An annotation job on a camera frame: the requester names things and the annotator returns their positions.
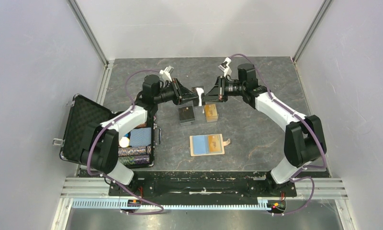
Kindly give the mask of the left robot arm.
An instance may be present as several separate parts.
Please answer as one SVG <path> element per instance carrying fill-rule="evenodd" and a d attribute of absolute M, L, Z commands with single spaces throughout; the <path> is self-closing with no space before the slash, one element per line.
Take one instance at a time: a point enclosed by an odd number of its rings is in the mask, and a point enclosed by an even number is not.
<path fill-rule="evenodd" d="M 80 163 L 121 184 L 121 190 L 127 195 L 134 195 L 139 182 L 133 179 L 134 172 L 118 161 L 119 140 L 153 117 L 158 104 L 173 102 L 180 105 L 197 98 L 198 94 L 176 78 L 162 81 L 158 75 L 147 75 L 142 90 L 126 111 L 108 121 L 86 126 L 80 145 Z"/>

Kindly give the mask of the beige leather card holder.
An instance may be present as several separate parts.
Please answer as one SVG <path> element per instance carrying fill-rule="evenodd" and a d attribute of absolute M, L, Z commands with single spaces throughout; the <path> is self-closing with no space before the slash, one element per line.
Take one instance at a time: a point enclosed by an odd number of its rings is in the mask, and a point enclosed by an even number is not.
<path fill-rule="evenodd" d="M 196 156 L 211 156 L 211 155 L 224 155 L 225 154 L 225 146 L 228 146 L 231 143 L 231 140 L 228 138 L 227 140 L 223 139 L 222 136 L 222 152 L 220 153 L 209 153 L 208 152 L 208 136 L 209 135 L 194 135 L 190 136 L 190 155 L 192 157 Z"/>

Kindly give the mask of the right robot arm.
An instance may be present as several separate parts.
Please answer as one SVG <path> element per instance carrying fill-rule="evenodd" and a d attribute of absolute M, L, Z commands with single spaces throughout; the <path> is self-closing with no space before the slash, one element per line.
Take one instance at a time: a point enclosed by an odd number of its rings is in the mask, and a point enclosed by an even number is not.
<path fill-rule="evenodd" d="M 259 85 L 257 69 L 251 63 L 237 67 L 238 78 L 232 79 L 230 60 L 219 65 L 222 75 L 203 97 L 204 102 L 226 102 L 230 96 L 241 96 L 252 108 L 262 112 L 285 133 L 284 157 L 266 175 L 265 190 L 272 196 L 284 190 L 284 185 L 303 170 L 312 168 L 312 162 L 321 158 L 325 168 L 326 143 L 321 120 L 316 115 L 306 116 L 280 101 L 266 86 Z"/>

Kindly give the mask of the black credit card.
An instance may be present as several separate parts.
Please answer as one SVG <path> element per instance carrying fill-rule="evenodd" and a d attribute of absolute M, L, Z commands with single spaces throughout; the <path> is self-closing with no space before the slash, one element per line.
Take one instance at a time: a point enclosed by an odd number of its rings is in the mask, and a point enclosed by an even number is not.
<path fill-rule="evenodd" d="M 192 87 L 192 91 L 197 95 L 197 98 L 193 100 L 193 106 L 200 107 L 205 105 L 205 102 L 202 101 L 202 98 L 204 97 L 204 87 Z"/>

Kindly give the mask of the clear acrylic card stand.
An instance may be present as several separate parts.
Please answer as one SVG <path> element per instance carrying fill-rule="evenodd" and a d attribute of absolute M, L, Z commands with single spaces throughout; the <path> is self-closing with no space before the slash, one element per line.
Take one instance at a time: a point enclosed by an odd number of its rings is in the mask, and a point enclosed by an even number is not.
<path fill-rule="evenodd" d="M 194 109 L 195 121 L 191 125 L 199 125 L 199 124 L 207 123 L 205 114 L 204 114 L 204 105 L 200 107 L 193 106 L 193 109 Z"/>

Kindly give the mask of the orange credit card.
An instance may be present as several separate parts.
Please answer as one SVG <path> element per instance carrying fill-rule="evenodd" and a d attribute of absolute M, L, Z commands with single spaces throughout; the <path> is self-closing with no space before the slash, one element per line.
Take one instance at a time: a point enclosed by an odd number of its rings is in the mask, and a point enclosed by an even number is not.
<path fill-rule="evenodd" d="M 208 152 L 220 153 L 222 152 L 222 136 L 221 134 L 214 134 L 208 136 Z"/>

